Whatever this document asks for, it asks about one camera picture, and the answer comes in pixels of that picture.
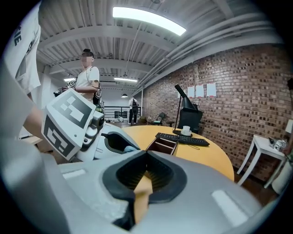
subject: yellow table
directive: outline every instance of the yellow table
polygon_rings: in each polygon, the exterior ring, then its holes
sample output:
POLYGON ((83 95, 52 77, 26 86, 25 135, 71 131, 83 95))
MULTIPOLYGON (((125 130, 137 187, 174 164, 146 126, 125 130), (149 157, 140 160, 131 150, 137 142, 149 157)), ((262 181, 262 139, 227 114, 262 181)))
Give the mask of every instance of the yellow table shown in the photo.
MULTIPOLYGON (((123 130, 135 140, 140 149, 146 149, 155 139, 157 133, 173 134, 170 127, 154 125, 127 127, 123 130)), ((211 140, 195 133, 192 135, 194 138, 205 139, 210 145, 207 147, 198 146, 200 150, 197 150, 188 145, 178 144, 174 156, 212 167, 234 181, 233 167, 226 153, 211 140)))

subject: brick wall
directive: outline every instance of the brick wall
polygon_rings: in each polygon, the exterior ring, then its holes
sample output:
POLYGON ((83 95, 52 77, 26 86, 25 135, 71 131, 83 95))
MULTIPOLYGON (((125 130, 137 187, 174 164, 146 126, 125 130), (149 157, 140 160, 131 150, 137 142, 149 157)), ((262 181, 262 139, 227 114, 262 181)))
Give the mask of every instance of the brick wall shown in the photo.
MULTIPOLYGON (((253 134, 284 136, 292 109, 287 88, 290 77, 293 75, 289 57, 280 45, 230 49, 197 60, 147 87, 144 115, 154 118, 164 112, 165 121, 175 121, 179 102, 175 84, 184 90, 188 86, 204 85, 206 96, 206 84, 215 82, 216 98, 191 101, 203 111, 201 135, 218 144, 233 166, 239 168, 253 134)), ((277 163, 278 160, 263 155, 252 175, 267 180, 277 163)))

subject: keyboard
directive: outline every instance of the keyboard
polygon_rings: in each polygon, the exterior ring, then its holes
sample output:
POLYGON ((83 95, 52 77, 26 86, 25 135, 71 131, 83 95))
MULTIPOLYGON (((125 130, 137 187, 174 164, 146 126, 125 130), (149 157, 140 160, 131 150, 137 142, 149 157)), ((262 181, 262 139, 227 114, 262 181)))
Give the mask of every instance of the keyboard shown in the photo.
POLYGON ((209 143, 205 139, 200 139, 200 138, 179 136, 178 141, 179 141, 179 143, 198 145, 198 146, 208 146, 209 145, 209 143))
POLYGON ((170 141, 179 142, 182 144, 198 145, 198 146, 208 146, 209 143, 205 139, 192 138, 185 136, 177 136, 166 133, 157 133, 156 137, 164 138, 170 141))

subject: desk lamp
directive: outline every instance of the desk lamp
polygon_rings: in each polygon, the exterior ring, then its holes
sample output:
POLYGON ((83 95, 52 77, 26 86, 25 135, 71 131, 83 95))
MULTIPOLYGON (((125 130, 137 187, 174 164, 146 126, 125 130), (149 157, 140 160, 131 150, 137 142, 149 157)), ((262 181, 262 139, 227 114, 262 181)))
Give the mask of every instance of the desk lamp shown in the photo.
POLYGON ((198 109, 195 108, 195 106, 191 103, 191 101, 189 100, 189 98, 187 97, 187 95, 184 93, 184 91, 182 90, 182 88, 180 87, 180 85, 175 85, 175 88, 177 89, 177 91, 180 94, 180 100, 179 100, 179 105, 178 105, 178 111, 177 111, 177 117, 176 117, 176 123, 175 123, 175 129, 173 130, 174 134, 177 135, 181 135, 181 131, 176 130, 176 126, 177 126, 177 121, 178 121, 178 115, 179 115, 179 110, 180 110, 180 104, 181 104, 181 98, 183 98, 182 100, 182 107, 184 110, 189 111, 189 112, 197 112, 198 109))

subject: white side table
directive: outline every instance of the white side table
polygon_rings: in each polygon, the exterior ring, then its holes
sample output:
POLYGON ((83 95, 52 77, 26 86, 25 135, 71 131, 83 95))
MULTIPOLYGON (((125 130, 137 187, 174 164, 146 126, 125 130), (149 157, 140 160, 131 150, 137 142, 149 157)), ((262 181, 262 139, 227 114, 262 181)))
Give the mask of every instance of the white side table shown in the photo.
POLYGON ((276 159, 281 160, 279 166, 276 168, 276 170, 274 171, 274 173, 272 174, 272 176, 270 177, 268 182, 264 185, 264 188, 267 188, 272 183, 272 181, 274 180, 276 174, 278 173, 278 171, 280 170, 282 165, 286 162, 287 158, 285 157, 285 155, 282 152, 277 151, 276 149, 273 149, 272 147, 270 147, 269 139, 264 138, 264 137, 260 137, 260 136, 257 136, 257 135, 253 135, 253 140, 251 142, 251 145, 250 145, 250 148, 248 150, 248 153, 247 153, 247 155, 246 155, 241 167, 237 171, 237 174, 239 174, 242 171, 242 169, 244 168, 245 164, 247 163, 247 160, 251 155, 251 152, 252 152, 252 149, 253 149, 254 145, 257 148, 257 152, 256 152, 254 158, 252 159, 251 164, 249 165, 248 169, 246 170, 244 175, 239 180, 238 184, 239 185, 243 184, 243 182, 246 180, 246 178, 249 176, 249 174, 251 173, 251 171, 255 167, 255 164, 257 163, 258 159, 260 158, 260 155, 261 154, 267 154, 267 155, 269 155, 271 157, 274 157, 276 159))

